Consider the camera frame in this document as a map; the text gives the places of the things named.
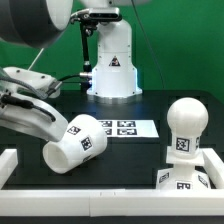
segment white surface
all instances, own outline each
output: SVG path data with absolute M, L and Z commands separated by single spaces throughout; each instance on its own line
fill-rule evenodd
M 200 101 L 182 98 L 171 105 L 167 121 L 177 136 L 199 137 L 208 124 L 208 112 Z
M 111 5 L 132 5 L 131 0 L 80 0 L 82 4 L 84 4 L 86 7 L 109 7 L 109 2 L 112 2 Z M 134 0 L 134 3 L 136 5 L 147 3 L 150 0 Z
M 0 216 L 224 215 L 224 190 L 4 190 L 0 207 Z
M 212 148 L 203 149 L 205 171 L 217 189 L 224 189 L 224 163 Z
M 158 171 L 156 188 L 160 190 L 203 191 L 210 189 L 211 186 L 205 173 L 196 171 L 193 166 L 176 165 L 174 168 Z
M 47 0 L 52 22 L 59 30 L 64 30 L 71 16 L 73 0 Z
M 159 137 L 153 120 L 99 120 L 99 122 L 107 132 L 107 137 Z
M 0 126 L 44 140 L 60 141 L 62 139 L 68 122 L 57 110 L 44 101 L 32 97 L 17 93 L 13 93 L 12 96 L 31 101 L 36 106 L 44 108 L 55 116 L 56 121 L 52 122 L 48 115 L 38 110 L 27 110 L 22 107 L 7 105 L 4 109 L 0 108 Z
M 124 20 L 98 26 L 98 63 L 92 71 L 89 95 L 109 99 L 142 93 L 132 64 L 132 30 Z
M 35 89 L 47 90 L 48 86 L 56 79 L 50 75 L 46 75 L 39 72 L 33 72 L 30 70 L 25 70 L 17 67 L 7 67 L 4 71 L 13 79 L 23 81 Z M 7 88 L 10 91 L 17 92 L 18 89 L 25 89 L 24 87 L 17 84 L 7 83 Z
M 180 158 L 194 158 L 198 154 L 200 136 L 208 124 L 205 106 L 194 98 L 174 102 L 167 114 L 172 132 L 171 149 Z
M 171 147 L 167 147 L 167 157 L 166 163 L 168 164 L 185 164 L 185 165 L 193 165 L 193 166 L 204 166 L 204 157 L 202 153 L 202 149 L 198 149 L 198 154 L 194 158 L 183 159 L 177 157 L 176 154 L 171 150 Z
M 0 189 L 18 164 L 17 150 L 6 149 L 0 156 Z
M 79 115 L 69 123 L 60 142 L 48 142 L 43 148 L 47 165 L 57 173 L 65 173 L 102 153 L 107 135 L 101 124 L 89 115 Z

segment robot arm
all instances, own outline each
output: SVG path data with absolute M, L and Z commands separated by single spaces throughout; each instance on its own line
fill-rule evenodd
M 46 48 L 63 34 L 70 21 L 72 5 L 73 0 L 1 0 L 0 40 Z M 16 68 L 4 70 L 1 70 L 1 76 L 17 76 L 20 81 L 34 83 L 35 88 L 45 85 L 41 83 L 44 74 Z M 49 83 L 55 80 L 45 77 L 44 81 Z M 1 81 L 0 126 L 45 140 L 60 141 L 67 129 L 67 120 L 42 100 L 18 94 L 17 90 L 17 84 Z
M 46 48 L 66 29 L 73 0 L 1 0 L 0 38 Z

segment white cup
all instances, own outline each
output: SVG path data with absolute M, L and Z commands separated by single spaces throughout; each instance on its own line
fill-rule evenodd
M 48 142 L 43 148 L 47 165 L 56 173 L 66 173 L 102 153 L 107 135 L 100 122 L 89 115 L 79 115 L 69 124 L 59 142 Z

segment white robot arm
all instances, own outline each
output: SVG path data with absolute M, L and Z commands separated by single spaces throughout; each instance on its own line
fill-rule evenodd
M 1 0 L 0 40 L 46 48 L 66 29 L 72 5 L 73 0 Z M 25 81 L 37 89 L 55 81 L 50 76 L 18 68 L 0 69 L 0 76 Z M 60 141 L 67 129 L 67 120 L 42 100 L 18 94 L 21 87 L 18 83 L 2 79 L 0 126 L 45 140 Z
M 80 1 L 88 9 L 74 13 L 73 16 L 78 17 L 76 21 L 84 21 L 86 25 L 88 21 L 98 20 L 98 63 L 92 69 L 92 86 L 87 90 L 88 98 L 108 104 L 122 104 L 141 98 L 137 69 L 132 64 L 132 29 L 122 20 L 119 9 L 114 6 L 141 4 L 148 0 Z M 89 24 L 84 28 L 82 39 L 85 32 L 87 36 L 92 32 Z

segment black table surface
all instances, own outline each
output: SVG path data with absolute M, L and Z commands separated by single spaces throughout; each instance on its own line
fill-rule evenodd
M 56 174 L 46 165 L 42 149 L 44 140 L 0 128 L 0 152 L 18 150 L 19 165 L 3 187 L 22 189 L 154 189 L 157 171 L 166 164 L 166 148 L 171 144 L 167 112 L 176 100 L 193 97 L 207 108 L 209 123 L 204 130 L 201 148 L 212 147 L 224 159 L 224 105 L 204 91 L 144 91 L 142 100 L 123 105 L 107 105 L 87 100 L 79 91 L 62 91 L 47 102 L 69 122 L 79 114 L 96 119 L 154 120 L 159 138 L 108 138 L 102 154 L 66 174 Z M 0 217 L 3 223 L 221 223 L 223 217 Z

